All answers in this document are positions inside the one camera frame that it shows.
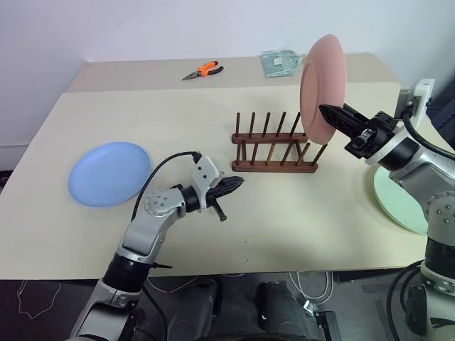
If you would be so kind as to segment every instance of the white table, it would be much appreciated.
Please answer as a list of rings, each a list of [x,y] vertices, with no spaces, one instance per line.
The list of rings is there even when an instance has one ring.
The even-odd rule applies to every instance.
[[[399,88],[397,83],[348,84],[346,102],[367,116],[378,110],[392,114]],[[246,131],[256,111],[256,131],[261,131],[270,111],[269,128],[275,129],[282,111],[297,112],[298,93],[289,85],[63,94],[0,195],[0,277],[104,274],[135,198],[97,210],[70,197],[70,170],[91,148],[131,141],[148,151],[154,165],[175,152],[200,150],[232,175],[235,112],[242,112]],[[288,115],[284,129],[294,117]],[[428,120],[421,131],[447,146]],[[212,210],[178,221],[157,259],[173,269],[153,274],[377,269],[421,259],[426,237],[398,226],[378,207],[374,168],[344,151],[347,143],[335,134],[314,174],[236,173],[245,183],[219,200],[227,221],[221,223]],[[310,147],[309,158],[317,150]],[[277,159],[282,152],[277,148]],[[267,148],[259,148],[257,159],[266,156]],[[190,158],[170,162],[149,192],[188,184],[192,167]]]

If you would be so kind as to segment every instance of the floor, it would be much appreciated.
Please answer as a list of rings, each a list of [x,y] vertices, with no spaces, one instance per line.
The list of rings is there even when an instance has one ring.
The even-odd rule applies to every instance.
[[[324,303],[322,310],[336,313],[342,340],[392,340],[385,317],[385,297],[395,275],[377,276],[356,280],[348,283],[336,283],[331,299]],[[245,274],[237,277],[216,276],[223,285],[223,303],[220,314],[213,319],[212,335],[227,333],[261,332],[257,324],[255,309],[255,292],[259,283],[265,281],[287,281],[289,290],[303,303],[302,296],[292,286],[288,273],[277,274]],[[154,284],[165,291],[171,291],[191,277],[153,278]],[[325,284],[324,273],[307,273],[301,275],[301,284],[307,294],[317,296]],[[0,340],[65,340],[78,317],[78,314],[89,297],[90,286],[62,283],[61,290],[55,298],[53,307],[31,320],[28,316],[18,313],[17,290],[20,281],[0,281],[1,302]],[[191,286],[173,294],[161,293],[151,289],[156,301],[164,310],[168,320],[178,307],[179,302]],[[34,315],[49,307],[58,283],[50,281],[29,281],[21,294],[22,310]],[[143,297],[138,308],[143,310],[142,328],[149,331],[159,340],[161,325],[153,306]],[[404,314],[398,300],[394,300],[392,311],[396,320],[398,333],[402,340],[423,340],[413,335],[404,326]],[[306,318],[311,337],[324,340],[316,323]],[[135,340],[150,340],[143,334],[137,334]]]

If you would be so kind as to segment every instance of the light green plate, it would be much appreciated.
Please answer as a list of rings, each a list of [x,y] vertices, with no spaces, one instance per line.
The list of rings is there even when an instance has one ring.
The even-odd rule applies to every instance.
[[[404,228],[427,235],[428,223],[417,201],[399,185],[389,179],[389,171],[376,170],[374,192],[383,210]]]

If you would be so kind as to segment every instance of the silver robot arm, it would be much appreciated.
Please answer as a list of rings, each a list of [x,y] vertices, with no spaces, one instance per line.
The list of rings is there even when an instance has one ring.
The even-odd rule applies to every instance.
[[[164,243],[169,227],[187,212],[214,207],[226,217],[216,199],[238,188],[243,179],[223,178],[208,156],[201,156],[191,175],[191,185],[177,185],[148,196],[144,209],[129,224],[109,268],[77,319],[69,340],[129,340],[136,327],[133,309],[141,288]]]
[[[399,119],[384,112],[367,119],[347,104],[319,108],[330,125],[351,138],[347,151],[370,166],[388,169],[390,179],[422,207],[428,221],[422,285],[409,289],[406,321],[412,332],[442,341],[455,335],[455,156],[423,140],[412,127],[426,112],[433,84],[421,80],[402,91],[395,115]],[[405,126],[398,126],[401,119]]]

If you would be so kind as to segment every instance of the pink plate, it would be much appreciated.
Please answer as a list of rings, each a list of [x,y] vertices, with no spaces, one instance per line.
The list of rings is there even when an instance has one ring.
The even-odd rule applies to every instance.
[[[304,131],[317,144],[326,144],[335,128],[319,111],[320,104],[343,106],[346,63],[337,37],[328,34],[315,42],[305,59],[300,83],[300,112]]]

